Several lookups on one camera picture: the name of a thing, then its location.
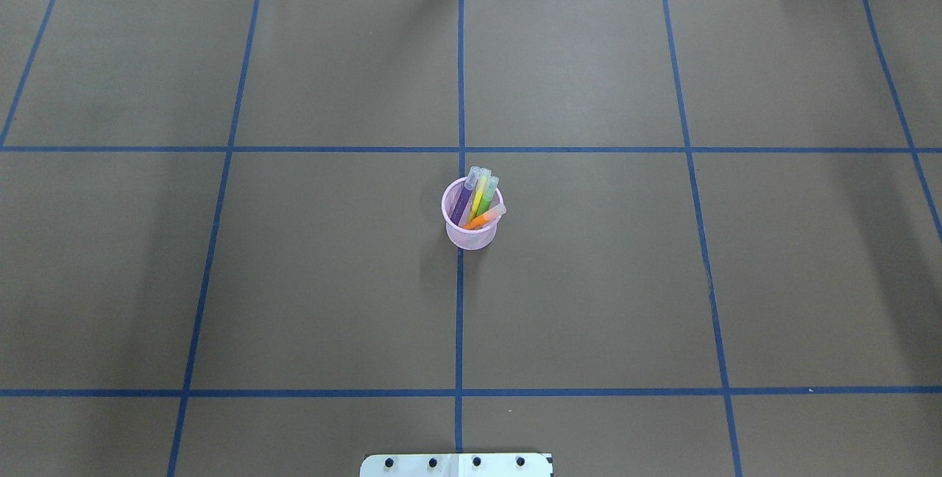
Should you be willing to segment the orange marker pen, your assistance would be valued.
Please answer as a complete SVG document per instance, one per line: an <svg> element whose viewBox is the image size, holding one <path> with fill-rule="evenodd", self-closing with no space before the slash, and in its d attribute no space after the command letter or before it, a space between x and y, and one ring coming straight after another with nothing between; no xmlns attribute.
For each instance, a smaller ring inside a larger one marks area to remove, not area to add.
<svg viewBox="0 0 942 477"><path fill-rule="evenodd" d="M501 218L507 212L507 208L504 203L498 203L498 205L493 208L488 209L486 212L482 213L480 216L476 216L468 223L465 223L462 226L462 229L467 231L477 231L480 229L486 228L488 225L495 223L498 219Z"/></svg>

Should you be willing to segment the purple marker pen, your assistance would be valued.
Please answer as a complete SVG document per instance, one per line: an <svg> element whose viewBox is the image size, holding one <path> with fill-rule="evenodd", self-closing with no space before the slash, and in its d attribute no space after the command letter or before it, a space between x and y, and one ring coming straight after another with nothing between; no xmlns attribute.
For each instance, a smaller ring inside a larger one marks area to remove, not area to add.
<svg viewBox="0 0 942 477"><path fill-rule="evenodd" d="M468 202L475 191L481 172L481 167L471 167L467 177L458 186L458 194L450 210L450 221L456 226L460 225L462 215L464 215L465 208L467 208Z"/></svg>

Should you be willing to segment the yellow marker pen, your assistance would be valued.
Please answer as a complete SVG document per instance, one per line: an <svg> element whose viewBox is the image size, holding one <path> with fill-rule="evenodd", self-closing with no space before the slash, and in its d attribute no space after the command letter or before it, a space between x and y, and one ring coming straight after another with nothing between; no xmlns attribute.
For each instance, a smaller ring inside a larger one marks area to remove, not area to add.
<svg viewBox="0 0 942 477"><path fill-rule="evenodd" d="M487 177L492 175L491 169L482 168L478 173L478 178L475 180L475 188L472 195L472 198L469 201L469 209L467 214L467 221L475 218L475 203L478 199L481 198L481 192L484 191L484 186L487 181Z"/></svg>

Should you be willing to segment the green marker pen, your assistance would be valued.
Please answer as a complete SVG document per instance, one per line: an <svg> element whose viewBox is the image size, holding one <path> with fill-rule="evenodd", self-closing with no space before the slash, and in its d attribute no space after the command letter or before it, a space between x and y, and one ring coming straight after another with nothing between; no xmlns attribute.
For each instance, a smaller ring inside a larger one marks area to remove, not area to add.
<svg viewBox="0 0 942 477"><path fill-rule="evenodd" d="M491 208L492 198L494 198L495 192L497 192L498 184L499 178L497 175L487 177L486 184L481 192L481 198L475 203L475 218L481 216Z"/></svg>

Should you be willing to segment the brown paper table mat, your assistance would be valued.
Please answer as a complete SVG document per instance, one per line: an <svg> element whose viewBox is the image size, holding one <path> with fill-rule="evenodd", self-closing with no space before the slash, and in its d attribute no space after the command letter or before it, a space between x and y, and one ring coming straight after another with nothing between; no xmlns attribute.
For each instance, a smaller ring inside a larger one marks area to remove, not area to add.
<svg viewBox="0 0 942 477"><path fill-rule="evenodd" d="M940 0L2 0L4 476L454 451L938 476Z"/></svg>

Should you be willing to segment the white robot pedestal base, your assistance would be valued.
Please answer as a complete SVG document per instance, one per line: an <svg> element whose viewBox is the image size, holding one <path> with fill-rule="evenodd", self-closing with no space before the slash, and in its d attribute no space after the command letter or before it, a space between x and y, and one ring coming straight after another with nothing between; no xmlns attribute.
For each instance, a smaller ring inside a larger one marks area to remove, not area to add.
<svg viewBox="0 0 942 477"><path fill-rule="evenodd" d="M552 456L544 453L373 454L360 476L553 476Z"/></svg>

